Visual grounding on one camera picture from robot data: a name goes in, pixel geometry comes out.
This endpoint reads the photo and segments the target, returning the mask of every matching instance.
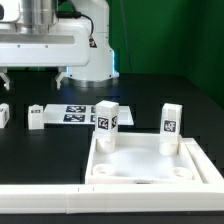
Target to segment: white plastic tray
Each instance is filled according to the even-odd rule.
[[[105,154],[97,152],[97,140],[93,133],[86,184],[182,183],[181,178],[174,179],[171,175],[175,167],[190,170],[193,173],[190,182],[202,183],[182,138],[180,137],[178,154],[172,157],[159,153],[159,138],[159,134],[118,133],[115,151]],[[112,166],[115,174],[94,175],[93,168],[100,164]]]

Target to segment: white rectangular block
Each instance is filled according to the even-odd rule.
[[[102,101],[96,105],[96,138],[111,142],[118,131],[119,104]]]
[[[29,107],[28,125],[30,130],[44,129],[43,106],[33,105]]]
[[[160,142],[178,143],[182,106],[166,103],[162,109]]]
[[[0,105],[0,128],[4,128],[10,118],[9,114],[9,105],[1,104]]]

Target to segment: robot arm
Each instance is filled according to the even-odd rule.
[[[58,0],[0,0],[0,72],[8,67],[58,67],[58,88],[62,79],[83,87],[113,82],[118,73],[108,42],[106,0],[71,1],[93,20],[93,34],[89,19],[58,18]]]

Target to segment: white cube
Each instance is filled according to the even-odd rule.
[[[44,129],[44,108],[43,106],[33,105],[29,107],[28,125],[30,130]]]
[[[1,104],[0,105],[0,128],[4,128],[10,118],[9,114],[9,105]]]

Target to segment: black surface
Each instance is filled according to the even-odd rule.
[[[0,184],[83,183],[94,127],[27,127],[28,106],[95,105],[101,100],[131,107],[134,126],[119,131],[159,133],[164,103],[183,105],[181,134],[193,137],[220,172],[224,171],[224,110],[190,81],[171,75],[121,75],[116,86],[54,90],[55,73],[9,74],[13,90],[0,88],[0,103],[10,105],[10,121],[0,130]],[[0,223],[224,223],[224,212],[85,215],[1,215]]]

